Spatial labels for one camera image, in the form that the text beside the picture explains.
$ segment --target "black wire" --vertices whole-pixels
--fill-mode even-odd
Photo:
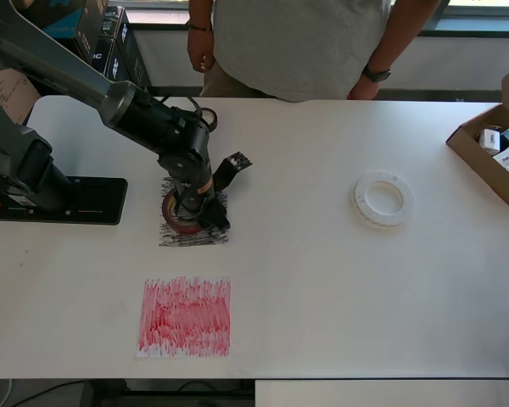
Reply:
[[[29,398],[26,398],[24,400],[20,400],[17,403],[13,404],[11,407],[17,407],[18,405],[24,404],[27,401],[35,399],[36,397],[40,397],[43,394],[52,392],[53,390],[56,390],[57,388],[61,388],[61,387],[65,387],[65,386],[71,386],[72,384],[81,384],[81,383],[84,383],[84,382],[85,382],[85,380],[76,380],[75,382],[67,382],[67,383],[59,384],[58,386],[54,386],[54,387],[48,388],[47,390],[43,390],[42,392],[40,392],[38,394],[34,394],[33,396],[30,396]]]
[[[208,387],[209,389],[211,389],[211,391],[213,392],[218,392],[219,390],[217,390],[217,388],[215,386],[213,386],[211,383],[209,382],[206,382],[204,380],[192,380],[190,382],[186,382],[184,383],[182,386],[180,386],[178,389],[177,389],[177,392],[181,392],[185,387],[187,386],[190,386],[191,384],[203,384],[204,386]]]
[[[170,98],[169,96],[164,96],[163,98],[160,99],[160,104],[164,104],[164,102],[169,98]]]
[[[179,198],[176,200],[176,206],[174,208],[174,214],[176,216],[176,218],[178,220],[181,220],[183,222],[192,222],[193,220],[196,220],[198,219],[198,217],[202,214],[202,212],[204,211],[204,205],[205,205],[205,202],[207,201],[207,195],[204,195],[204,201],[202,201],[202,204],[200,205],[200,210],[198,211],[198,213],[194,216],[191,216],[191,217],[185,217],[185,216],[180,216],[179,215],[179,207],[182,206],[184,209],[186,209],[188,212],[190,212],[191,214],[193,214],[194,212],[192,210],[190,210],[189,208],[187,208],[185,206],[185,204],[183,203],[183,200],[185,199],[185,197],[191,192],[193,191],[195,188],[193,186],[190,186],[189,188],[186,188],[183,193],[179,196]]]
[[[194,108],[196,108],[196,114],[198,115],[198,117],[202,117],[202,114],[203,114],[202,108],[200,108],[200,105],[198,104],[198,102],[196,102],[190,96],[188,96],[187,99],[190,100],[190,103],[192,103],[194,105]]]

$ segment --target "hand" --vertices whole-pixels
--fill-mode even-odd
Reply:
[[[381,82],[372,82],[367,76],[360,75],[360,79],[350,90],[347,98],[351,100],[372,100],[379,92],[380,87]]]
[[[193,69],[205,73],[215,62],[213,58],[213,31],[190,29],[188,31],[188,57]]]

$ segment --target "gray t-shirt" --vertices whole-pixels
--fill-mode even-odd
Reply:
[[[389,10],[390,0],[215,0],[215,58],[277,98],[345,99]]]

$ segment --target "khaki pants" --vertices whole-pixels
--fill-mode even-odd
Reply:
[[[211,70],[204,74],[203,98],[270,98],[240,81],[236,81],[215,61]]]

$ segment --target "cardboard box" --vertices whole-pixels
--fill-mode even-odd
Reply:
[[[484,128],[509,128],[509,74],[501,82],[503,103],[461,125],[447,145],[454,150],[509,205],[509,172],[477,143]]]
[[[16,70],[0,70],[0,106],[14,123],[22,125],[39,98],[26,76]]]
[[[89,64],[108,0],[35,0],[21,14]]]
[[[92,57],[92,67],[111,81],[130,80],[117,43],[111,38],[100,37]]]
[[[133,83],[142,89],[151,86],[142,53],[139,51],[136,37],[130,29],[126,11],[123,7],[109,6],[106,9],[100,36],[112,38],[116,41],[120,54],[125,60],[128,75]]]

